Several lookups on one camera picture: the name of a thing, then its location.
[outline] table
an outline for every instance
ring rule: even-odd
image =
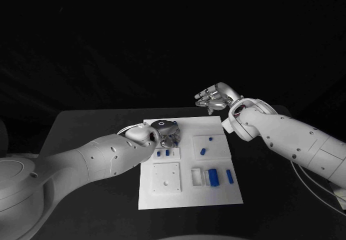
[[[273,107],[292,117],[286,107]],[[224,121],[228,110],[212,115]],[[204,107],[64,111],[41,157],[81,147],[143,119],[202,116],[208,116]],[[345,239],[346,217],[306,189],[290,161],[269,149],[261,137],[247,142],[236,133],[225,134],[244,204],[139,210],[137,165],[120,176],[88,183],[63,199],[32,239],[158,240],[195,234],[267,240]],[[308,172],[331,189],[328,181]],[[336,198],[308,183],[342,209]]]

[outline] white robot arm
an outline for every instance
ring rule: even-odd
[[[346,144],[316,127],[280,115],[260,99],[244,98],[220,82],[197,96],[197,105],[214,110],[230,106],[223,126],[251,141],[261,136],[269,148],[346,189]]]
[[[179,125],[161,120],[125,128],[80,148],[38,158],[0,158],[0,240],[29,240],[64,197],[179,144]]]

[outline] blue block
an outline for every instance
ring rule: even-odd
[[[233,184],[234,183],[234,178],[233,178],[231,170],[227,170],[227,176],[228,176],[228,181]]]
[[[218,171],[217,169],[210,169],[208,170],[210,173],[210,181],[211,181],[211,186],[212,187],[218,187],[221,185],[220,183],[220,178],[218,178]]]

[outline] white platform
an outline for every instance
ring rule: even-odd
[[[166,157],[161,159],[155,157],[158,156],[158,151],[155,151],[152,158],[142,163],[139,209],[243,204],[221,117],[204,116],[162,119],[176,121],[179,124],[179,157],[175,155],[172,159]],[[145,122],[152,124],[158,120],[145,119]],[[204,156],[201,155],[202,148],[207,149]],[[197,174],[197,170],[192,171],[192,169],[201,169],[201,174]],[[220,186],[217,187],[210,186],[210,181],[205,179],[205,176],[208,178],[210,169],[218,171]],[[230,184],[228,180],[228,169],[233,174],[233,184]],[[198,180],[198,183],[194,184],[194,177],[198,178],[199,176],[202,178],[201,182]]]

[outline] white paper sheet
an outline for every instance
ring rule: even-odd
[[[161,118],[145,119],[145,122],[152,124],[158,120],[176,121],[181,129],[181,159],[161,160],[153,157],[140,165],[140,189],[139,189],[139,209],[163,209],[195,206],[212,206],[227,204],[243,204],[243,195],[238,185],[237,173],[233,163],[230,146],[227,142],[218,143],[223,158],[197,159],[195,148],[204,148],[207,144],[214,144],[214,141],[199,141],[202,144],[197,146],[194,142],[195,136],[215,136],[223,139],[225,135],[223,121],[220,116],[184,117],[184,118]],[[179,163],[181,173],[181,191],[169,192],[168,194],[153,193],[153,167],[161,163]],[[202,179],[202,186],[194,186],[192,169],[201,169],[201,176],[205,178],[205,171],[217,169],[220,186],[208,186]],[[230,184],[227,170],[231,170],[234,183]]]

